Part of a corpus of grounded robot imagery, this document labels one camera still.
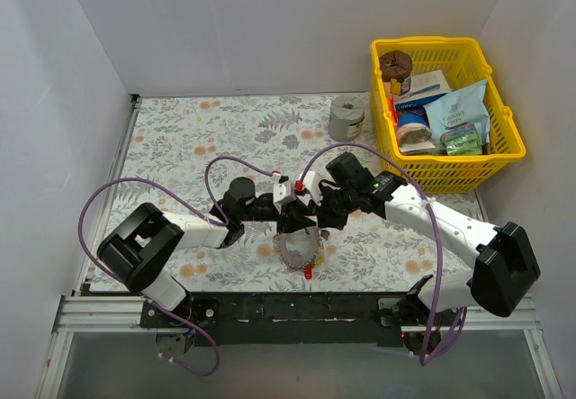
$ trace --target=white wall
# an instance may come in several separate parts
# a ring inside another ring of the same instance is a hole
[[[481,187],[493,222],[526,227],[533,288],[564,397],[576,397],[576,0],[499,0],[480,35],[528,150]]]
[[[131,93],[366,90],[374,39],[477,36],[497,0],[79,0]]]
[[[77,216],[108,175],[130,97],[77,0],[0,0],[0,18],[0,386],[27,398],[82,260]]]

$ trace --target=yellow basket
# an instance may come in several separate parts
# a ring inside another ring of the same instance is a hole
[[[493,154],[480,156],[406,156],[396,142],[396,127],[388,109],[378,58],[389,50],[402,50],[412,57],[412,74],[443,70],[453,88],[469,86],[487,78],[484,104],[490,113],[490,145]],[[509,162],[526,155],[526,148],[504,106],[494,81],[492,68],[482,55],[478,41],[468,37],[418,36],[373,41],[370,47],[373,73],[370,109],[380,151],[411,173],[428,194],[470,192]],[[398,174],[386,162],[384,169]]]

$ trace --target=floral tablecloth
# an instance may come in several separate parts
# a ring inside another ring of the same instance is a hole
[[[203,183],[206,163],[221,154],[248,160],[266,170],[279,169],[294,178],[319,149],[334,142],[327,133],[333,95],[234,96],[163,98],[142,101],[123,177],[145,177],[170,188],[192,205],[211,206]],[[357,142],[375,145],[370,113]],[[321,157],[324,166],[344,149]],[[381,170],[377,157],[352,150],[373,173]],[[254,179],[258,193],[272,182],[233,162],[212,168],[211,185],[222,195],[230,180]],[[441,195],[441,202],[482,219],[474,193]],[[151,202],[164,211],[186,213],[164,194],[141,184],[122,184],[117,191],[107,231],[111,231],[139,204]],[[166,264],[170,273],[191,291],[406,291],[422,275],[434,273],[434,243],[375,215],[353,213],[343,231],[333,230],[324,242],[324,255],[307,280],[290,271],[275,252],[273,223],[248,223],[244,237],[227,249],[184,249]],[[445,252],[444,273],[467,269],[454,254]],[[92,292],[125,288],[96,271]]]

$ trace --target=gray floor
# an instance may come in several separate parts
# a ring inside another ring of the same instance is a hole
[[[427,367],[372,345],[224,346],[201,378],[158,358],[152,333],[77,333],[60,398],[544,397],[522,331],[467,331]],[[211,349],[188,361],[208,367]]]

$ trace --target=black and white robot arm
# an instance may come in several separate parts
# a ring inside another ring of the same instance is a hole
[[[162,213],[142,204],[98,248],[98,258],[133,293],[142,293],[168,311],[177,311],[188,293],[165,270],[174,250],[194,247],[225,248],[244,233],[243,222],[276,222],[278,233],[311,226],[342,230],[350,213],[360,209],[398,222],[434,238],[426,210],[434,210],[443,246],[471,270],[444,275],[437,311],[480,305],[498,316],[509,316],[540,276],[526,232],[509,222],[498,228],[460,214],[434,199],[423,201],[416,188],[383,171],[378,176],[361,166],[352,153],[343,153],[327,166],[333,182],[309,172],[303,184],[293,185],[274,173],[271,194],[256,197],[254,183],[244,177],[232,180],[229,190],[210,215]],[[308,204],[302,201],[309,195]],[[211,224],[223,220],[226,227]],[[432,276],[420,279],[399,301],[396,314],[408,318],[420,312],[425,319],[434,293]]]

